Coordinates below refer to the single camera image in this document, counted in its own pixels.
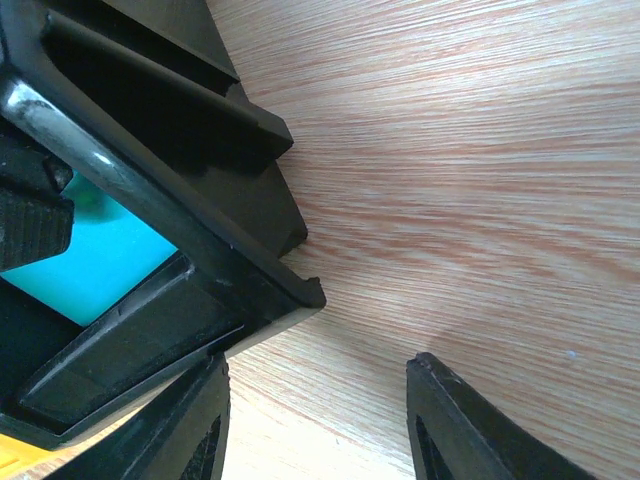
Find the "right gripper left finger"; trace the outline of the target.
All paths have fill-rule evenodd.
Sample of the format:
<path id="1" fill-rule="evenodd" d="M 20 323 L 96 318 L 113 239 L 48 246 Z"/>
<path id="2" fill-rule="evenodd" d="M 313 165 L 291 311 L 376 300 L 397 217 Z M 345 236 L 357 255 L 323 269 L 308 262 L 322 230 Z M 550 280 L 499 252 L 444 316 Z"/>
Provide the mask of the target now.
<path id="1" fill-rule="evenodd" d="M 225 356 L 182 374 L 50 479 L 220 479 L 230 422 Z"/>

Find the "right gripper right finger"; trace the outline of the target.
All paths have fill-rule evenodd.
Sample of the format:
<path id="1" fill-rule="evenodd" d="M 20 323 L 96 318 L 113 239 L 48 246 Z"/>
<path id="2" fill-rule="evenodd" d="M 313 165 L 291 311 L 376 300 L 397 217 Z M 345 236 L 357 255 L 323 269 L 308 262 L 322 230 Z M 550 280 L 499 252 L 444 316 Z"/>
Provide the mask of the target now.
<path id="1" fill-rule="evenodd" d="M 435 355 L 407 362 L 407 426 L 418 479 L 592 479 L 522 429 Z"/>

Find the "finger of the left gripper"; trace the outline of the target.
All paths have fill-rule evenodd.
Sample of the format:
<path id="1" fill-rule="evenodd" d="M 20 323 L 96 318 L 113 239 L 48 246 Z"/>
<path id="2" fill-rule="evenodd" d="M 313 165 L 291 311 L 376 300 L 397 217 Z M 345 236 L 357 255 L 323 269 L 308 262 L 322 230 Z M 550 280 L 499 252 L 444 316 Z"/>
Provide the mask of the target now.
<path id="1" fill-rule="evenodd" d="M 1 136 L 1 266 L 18 268 L 64 253 L 74 202 L 62 195 L 72 169 L 30 138 Z"/>

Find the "black bin with teal cards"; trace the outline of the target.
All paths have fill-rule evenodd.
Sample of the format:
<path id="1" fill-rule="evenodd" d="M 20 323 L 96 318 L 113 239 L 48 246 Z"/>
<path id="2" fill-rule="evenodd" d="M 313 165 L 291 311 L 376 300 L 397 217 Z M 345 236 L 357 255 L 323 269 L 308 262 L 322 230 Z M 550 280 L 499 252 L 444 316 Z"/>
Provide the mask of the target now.
<path id="1" fill-rule="evenodd" d="M 30 138 L 177 251 L 83 327 L 1 277 L 1 431 L 73 445 L 203 358 L 321 310 L 285 122 L 247 97 L 203 1 L 5 1 L 1 136 Z"/>

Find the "yellow plastic bin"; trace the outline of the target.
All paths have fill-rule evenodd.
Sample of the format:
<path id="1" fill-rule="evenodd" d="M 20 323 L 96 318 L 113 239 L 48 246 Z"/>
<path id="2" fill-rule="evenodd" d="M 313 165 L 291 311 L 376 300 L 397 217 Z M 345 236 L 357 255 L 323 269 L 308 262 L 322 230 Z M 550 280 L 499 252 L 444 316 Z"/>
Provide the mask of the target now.
<path id="1" fill-rule="evenodd" d="M 54 451 L 33 446 L 7 435 L 0 435 L 0 477 L 2 479 L 9 479 L 52 458 L 56 458 Z"/>

